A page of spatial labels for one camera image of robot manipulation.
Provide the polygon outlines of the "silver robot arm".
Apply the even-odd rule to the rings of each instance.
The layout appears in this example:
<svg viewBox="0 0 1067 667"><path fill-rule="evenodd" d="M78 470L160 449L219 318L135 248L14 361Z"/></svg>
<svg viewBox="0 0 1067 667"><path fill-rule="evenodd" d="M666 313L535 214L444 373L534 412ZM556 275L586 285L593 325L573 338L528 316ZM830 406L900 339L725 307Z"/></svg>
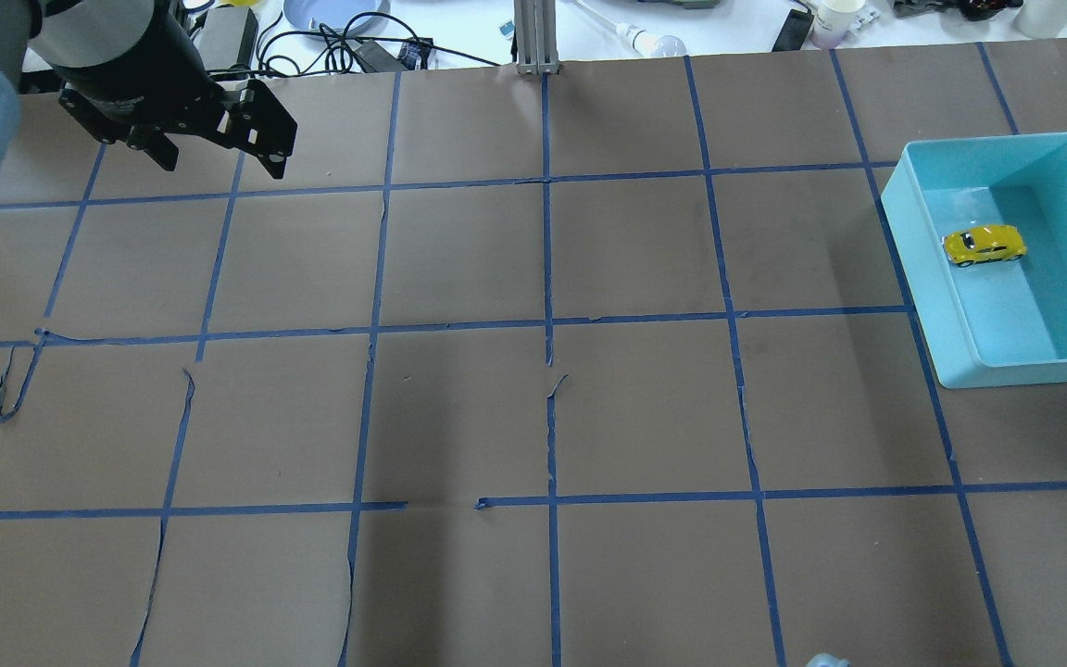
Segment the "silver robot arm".
<svg viewBox="0 0 1067 667"><path fill-rule="evenodd" d="M18 132L19 80L34 52L63 82L58 102L100 144L175 170L175 134L254 157L282 179L296 120L266 83L226 89L205 68L173 1L0 1L0 169Z"/></svg>

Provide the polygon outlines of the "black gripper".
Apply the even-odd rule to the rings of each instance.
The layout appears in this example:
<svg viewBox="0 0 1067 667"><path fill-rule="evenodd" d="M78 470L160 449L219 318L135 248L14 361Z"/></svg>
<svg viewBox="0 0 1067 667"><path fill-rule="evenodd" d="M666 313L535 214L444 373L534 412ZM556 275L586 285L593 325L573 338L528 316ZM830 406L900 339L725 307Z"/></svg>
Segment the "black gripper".
<svg viewBox="0 0 1067 667"><path fill-rule="evenodd" d="M284 178L287 161L294 153L299 123L269 84L258 79L238 82L220 94L224 123L221 134L230 148L257 157L275 181ZM149 134L140 150L166 172L177 169L181 149L168 134Z"/></svg>

